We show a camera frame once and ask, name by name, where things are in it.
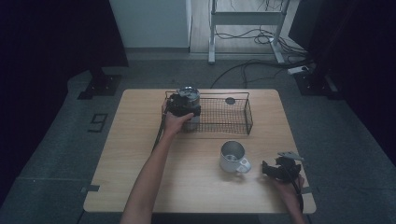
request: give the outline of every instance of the wire basket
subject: wire basket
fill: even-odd
[[[166,92],[166,99],[174,91]],[[200,93],[201,116],[184,123],[182,131],[250,134],[253,127],[248,92]]]

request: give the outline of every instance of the human hand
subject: human hand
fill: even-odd
[[[166,101],[163,103],[163,112],[166,108]],[[165,124],[163,127],[163,135],[175,136],[178,132],[180,132],[181,127],[184,122],[194,117],[193,113],[185,115],[183,117],[177,117],[173,115],[171,112],[166,112]]]
[[[282,197],[284,203],[296,199],[296,190],[291,183],[285,183],[273,177],[271,177],[271,180],[274,183],[276,189],[279,191],[279,194]],[[297,187],[301,189],[303,187],[305,179],[301,175],[298,175],[298,178],[296,178],[294,181]]]

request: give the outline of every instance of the black cable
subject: black cable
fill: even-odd
[[[160,142],[161,135],[163,134],[163,127],[164,127],[164,125],[165,125],[165,119],[166,119],[166,113],[167,113],[167,112],[168,112],[168,106],[166,106],[165,110],[163,111],[163,115],[161,116],[161,125],[160,125],[160,129],[158,130],[157,138],[155,139],[154,146],[152,147],[152,150],[151,150],[151,151],[153,151],[154,148],[155,148],[155,147],[158,145],[158,143]]]
[[[249,83],[249,82],[255,82],[255,81],[263,80],[263,79],[267,79],[267,78],[275,78],[276,75],[278,75],[278,74],[279,74],[280,72],[282,72],[283,70],[285,70],[285,68],[281,68],[279,71],[275,72],[271,77],[259,77],[259,78],[253,79],[253,80],[249,80],[247,83]]]
[[[291,174],[289,173],[288,169],[286,169],[286,167],[284,167],[284,166],[281,166],[281,167],[283,167],[286,174],[288,174],[289,180],[290,180],[291,184],[294,186],[294,189],[296,190],[296,196],[300,203],[300,210],[301,210],[301,212],[303,212],[304,200],[303,200],[303,195],[301,194],[301,189],[300,189],[300,187],[297,187],[297,185],[296,185],[295,181],[293,180],[293,178],[291,177]],[[300,177],[297,176],[297,178],[298,178],[298,185],[300,186]]]
[[[270,37],[274,36],[274,33],[266,31],[266,30],[263,30],[262,26],[260,26],[259,30],[261,31],[261,35],[270,36]],[[298,54],[300,56],[306,56],[306,50],[305,49],[300,49],[300,48],[295,48],[295,47],[290,46],[286,42],[286,39],[281,37],[281,36],[278,39],[278,43],[279,43],[280,47],[287,53],[294,53],[294,54]]]
[[[252,65],[255,63],[260,63],[260,62],[261,62],[261,60],[251,59],[251,60],[247,61],[244,66],[241,67],[241,75],[243,78],[243,84],[244,84],[245,89],[248,88],[248,77],[247,77],[246,69],[248,68],[249,65]]]
[[[262,37],[265,37],[267,39],[267,41],[261,42]],[[261,44],[261,45],[271,44],[270,37],[271,36],[269,36],[269,35],[257,35],[257,37],[254,38],[254,43]]]
[[[311,217],[310,217],[308,214],[306,214],[306,218],[308,218],[308,222],[309,222],[309,224],[312,224]]]
[[[218,33],[217,28],[215,27],[215,33],[216,35],[220,38],[220,39],[234,39],[234,38],[239,38],[239,39],[252,39],[252,38],[257,38],[256,35],[253,36],[244,36],[244,35],[248,35],[254,31],[260,31],[259,29],[253,29],[253,30],[249,30],[241,35],[229,35],[229,34],[222,34],[222,33]]]
[[[230,0],[230,4],[231,4],[231,7],[233,8],[233,10],[236,11],[236,9],[233,7],[233,0]]]
[[[259,11],[260,7],[264,4],[265,0],[262,0],[262,3],[259,5],[256,11]]]
[[[235,65],[229,69],[227,69],[225,72],[223,72],[220,76],[218,76],[215,81],[213,81],[212,85],[210,86],[210,89],[213,89],[213,87],[215,86],[215,84],[222,78],[224,77],[228,72],[232,71],[235,68],[241,67],[241,66],[245,66],[245,65],[250,65],[250,64],[263,64],[263,65],[268,65],[268,66],[272,66],[275,68],[282,68],[282,69],[289,69],[289,68],[293,68],[293,67],[298,67],[298,66],[303,66],[303,65],[307,65],[312,63],[313,61],[309,58],[301,60],[297,63],[289,63],[289,64],[279,64],[279,63],[269,63],[267,61],[262,61],[262,60],[256,60],[255,62],[252,62],[252,60],[247,61],[247,63],[241,63],[238,65]]]
[[[267,0],[265,4],[266,4],[265,11],[268,11],[268,7],[270,6],[270,0]]]
[[[85,210],[84,210],[84,208],[83,208],[81,214],[79,214],[79,217],[78,217],[78,219],[77,219],[77,224],[79,224],[79,222],[81,221],[82,216],[84,215],[84,213],[85,213]]]

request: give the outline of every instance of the gray carpet floor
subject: gray carpet floor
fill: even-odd
[[[104,68],[122,75],[114,96],[78,100],[89,72],[68,82],[69,93],[35,154],[16,179],[0,210],[0,223],[118,223],[120,213],[87,213],[82,205],[122,92],[126,89],[208,89],[236,60],[131,60],[129,68]],[[302,96],[286,70],[252,65],[250,89],[279,92],[312,187],[317,212],[310,223],[396,223],[396,169],[345,101]],[[214,88],[243,88],[240,69]],[[108,114],[100,133],[95,114]],[[153,223],[290,223],[279,215],[156,214]]]

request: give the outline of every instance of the power strip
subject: power strip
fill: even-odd
[[[307,73],[309,74],[309,69],[307,66],[301,66],[301,67],[295,67],[288,69],[288,74],[289,75],[295,75],[295,74],[300,74],[300,73]]]

